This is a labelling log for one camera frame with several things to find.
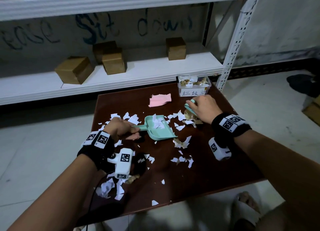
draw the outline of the dark wooden table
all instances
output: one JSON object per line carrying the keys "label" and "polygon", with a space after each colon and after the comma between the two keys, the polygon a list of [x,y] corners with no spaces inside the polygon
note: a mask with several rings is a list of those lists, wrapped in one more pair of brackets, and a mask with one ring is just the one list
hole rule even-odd
{"label": "dark wooden table", "polygon": [[[153,95],[171,93],[172,102],[163,106],[149,108],[149,99]],[[215,88],[211,87],[209,94],[217,101],[223,112],[235,113],[234,109],[225,97]],[[108,93],[98,96],[92,130],[98,130],[101,125],[110,119],[110,115],[118,113],[124,116],[126,112],[132,116],[137,114],[139,120],[144,123],[145,116],[165,115],[184,112],[184,104],[188,97],[179,97],[177,83],[170,83],[154,87],[146,87],[128,91]],[[175,148],[172,139],[158,141],[154,143],[147,134],[138,141],[123,140],[123,146],[116,148],[116,152],[123,147],[131,148],[136,152],[150,154],[155,158],[153,164],[147,161],[149,170],[132,184],[122,184],[125,195],[120,201],[114,199],[116,188],[112,189],[105,199],[94,194],[93,202],[88,212],[88,206],[93,188],[88,193],[87,200],[83,207],[81,217],[77,225],[84,225],[110,218],[128,215],[135,212],[148,210],[164,205],[169,205],[178,201],[183,201],[190,197],[208,195],[239,187],[249,183],[264,179],[257,166],[237,147],[231,148],[232,157],[228,160],[218,161],[212,153],[208,141],[214,136],[214,131],[208,124],[186,125],[181,131],[174,127],[174,122],[178,125],[183,123],[178,118],[172,118],[169,126],[172,127],[179,140],[185,141],[186,137],[192,136],[188,148]],[[188,162],[178,165],[170,160],[191,155],[194,163],[188,168]],[[96,184],[102,175],[97,175],[94,180]],[[155,200],[159,204],[151,205]]]}

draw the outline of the black cable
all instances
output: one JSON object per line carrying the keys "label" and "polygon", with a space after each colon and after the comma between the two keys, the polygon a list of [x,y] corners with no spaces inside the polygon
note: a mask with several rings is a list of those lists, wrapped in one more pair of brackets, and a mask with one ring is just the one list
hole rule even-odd
{"label": "black cable", "polygon": [[92,205],[92,202],[93,202],[93,200],[94,200],[94,193],[96,192],[96,190],[97,190],[97,188],[98,188],[98,186],[99,186],[99,184],[100,184],[100,181],[102,181],[102,179],[104,178],[104,177],[106,177],[106,176],[108,176],[108,174],[110,174],[110,173],[113,173],[114,171],[110,171],[109,173],[107,173],[105,176],[103,176],[100,180],[99,180],[99,182],[98,182],[98,184],[96,185],[96,188],[94,188],[94,192],[92,193],[92,196],[91,196],[91,200],[90,200],[90,204],[89,204],[89,208],[88,208],[88,213],[87,214],[89,214],[89,212],[90,212],[90,208],[91,208],[91,205]]}

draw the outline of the floor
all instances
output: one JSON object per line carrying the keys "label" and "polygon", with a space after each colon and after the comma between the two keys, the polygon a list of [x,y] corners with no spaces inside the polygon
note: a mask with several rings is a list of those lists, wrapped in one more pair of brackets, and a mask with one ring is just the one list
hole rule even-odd
{"label": "floor", "polygon": [[[223,94],[252,128],[320,163],[320,127],[301,110],[310,98],[278,74],[230,80]],[[0,230],[74,160],[90,132],[95,101],[22,110],[0,120]],[[268,181],[106,221],[110,230],[227,230],[234,196],[247,190],[262,213],[283,199]]]}

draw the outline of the plastic container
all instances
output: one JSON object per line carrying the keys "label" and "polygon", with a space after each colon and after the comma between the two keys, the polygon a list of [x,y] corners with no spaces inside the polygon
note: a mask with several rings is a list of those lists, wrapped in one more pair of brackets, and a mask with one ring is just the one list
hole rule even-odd
{"label": "plastic container", "polygon": [[211,87],[207,76],[178,75],[177,83],[180,97],[206,95]]}

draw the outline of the shelf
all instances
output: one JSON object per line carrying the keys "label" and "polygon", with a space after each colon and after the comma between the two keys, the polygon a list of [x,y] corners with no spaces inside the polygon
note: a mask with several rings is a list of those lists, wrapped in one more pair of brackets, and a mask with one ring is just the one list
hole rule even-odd
{"label": "shelf", "polygon": [[[23,63],[24,68],[22,63],[8,64],[1,67],[0,105],[164,83],[174,81],[181,73],[214,75],[223,70],[223,65],[201,43],[187,43],[185,60],[169,61],[165,50],[165,46],[125,50],[126,73],[107,75],[98,65],[82,85],[62,83],[53,71],[62,60],[38,61],[32,66]],[[28,74],[17,74],[21,71]]]}
{"label": "shelf", "polygon": [[0,21],[226,0],[0,0]]}

